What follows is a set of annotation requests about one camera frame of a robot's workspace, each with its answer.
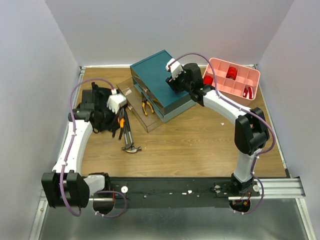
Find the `needle nose pliers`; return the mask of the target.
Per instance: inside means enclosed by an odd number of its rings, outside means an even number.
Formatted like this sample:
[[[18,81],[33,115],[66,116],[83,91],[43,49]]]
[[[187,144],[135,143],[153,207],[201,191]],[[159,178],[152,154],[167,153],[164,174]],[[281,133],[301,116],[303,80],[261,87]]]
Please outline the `needle nose pliers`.
[[[125,127],[125,108],[122,107],[118,113],[115,115],[115,118],[112,121],[111,124],[111,132],[112,132],[112,138],[116,136],[116,131],[120,129],[119,137],[118,139],[122,139],[122,135],[124,132],[124,127]]]

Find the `teal drawer cabinet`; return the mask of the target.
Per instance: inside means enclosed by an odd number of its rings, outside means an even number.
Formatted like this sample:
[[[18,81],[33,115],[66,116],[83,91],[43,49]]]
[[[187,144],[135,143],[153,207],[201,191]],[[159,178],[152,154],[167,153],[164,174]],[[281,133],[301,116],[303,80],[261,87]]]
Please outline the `teal drawer cabinet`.
[[[170,121],[196,104],[191,100],[191,97],[187,92],[183,91],[179,94],[175,94],[166,83],[166,79],[171,77],[171,74],[165,69],[167,62],[170,59],[172,59],[172,56],[166,50],[161,50],[130,65],[131,74],[133,71],[137,73],[163,105],[164,115],[159,111],[155,104],[142,93],[149,103],[151,103],[155,113],[164,123]]]

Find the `clear drawer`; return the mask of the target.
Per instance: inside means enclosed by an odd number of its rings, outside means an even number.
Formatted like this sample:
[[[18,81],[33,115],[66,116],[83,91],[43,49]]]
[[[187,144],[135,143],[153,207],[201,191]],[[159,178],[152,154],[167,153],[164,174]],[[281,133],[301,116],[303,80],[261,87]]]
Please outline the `clear drawer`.
[[[147,84],[144,83],[143,80],[134,71],[131,72],[131,75],[132,75],[132,80],[141,89],[141,91],[145,95],[145,97],[148,97],[155,104],[155,106],[158,108],[158,110],[164,115],[165,114],[164,106],[156,98],[156,96],[151,92],[151,90],[149,89]]]
[[[154,112],[151,112],[150,107],[146,104],[143,111],[142,91],[132,78],[129,78],[117,84],[119,91],[127,98],[128,108],[135,115],[143,129],[149,133],[163,124],[162,120]]]

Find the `claw hammer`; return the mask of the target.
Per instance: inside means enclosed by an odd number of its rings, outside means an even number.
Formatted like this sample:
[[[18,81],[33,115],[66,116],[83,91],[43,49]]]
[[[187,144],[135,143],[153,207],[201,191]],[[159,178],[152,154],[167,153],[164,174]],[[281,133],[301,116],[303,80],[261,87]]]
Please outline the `claw hammer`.
[[[132,138],[132,134],[131,134],[130,122],[128,121],[128,123],[129,123],[128,135],[129,135],[129,139],[131,140],[131,147],[129,149],[127,149],[127,150],[124,150],[124,151],[127,152],[127,153],[130,153],[130,154],[135,154],[137,152],[142,151],[142,148],[140,146],[139,147],[135,147],[134,141],[133,141],[133,138]]]

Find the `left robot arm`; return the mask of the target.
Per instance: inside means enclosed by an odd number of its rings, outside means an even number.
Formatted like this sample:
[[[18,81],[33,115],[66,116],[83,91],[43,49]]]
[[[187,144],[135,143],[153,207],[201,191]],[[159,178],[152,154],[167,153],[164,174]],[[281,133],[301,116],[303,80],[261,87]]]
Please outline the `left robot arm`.
[[[116,89],[104,87],[83,90],[81,102],[68,115],[68,132],[56,164],[51,172],[42,175],[41,184],[50,207],[85,208],[90,196],[104,198],[110,194],[111,185],[106,173],[81,176],[82,160],[87,142],[93,132],[119,127],[115,110],[108,108],[108,99]]]

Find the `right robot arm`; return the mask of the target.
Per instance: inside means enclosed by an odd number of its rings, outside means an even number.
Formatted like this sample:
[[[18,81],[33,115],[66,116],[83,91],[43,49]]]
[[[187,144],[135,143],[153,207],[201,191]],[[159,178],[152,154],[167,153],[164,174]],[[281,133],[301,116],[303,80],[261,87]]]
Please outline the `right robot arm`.
[[[231,175],[230,191],[236,196],[243,195],[253,184],[256,161],[270,138],[264,112],[260,108],[238,105],[220,94],[216,87],[204,84],[196,63],[181,65],[172,58],[165,69],[171,73],[166,83],[176,94],[187,92],[194,102],[214,110],[234,124],[234,143],[239,155]]]

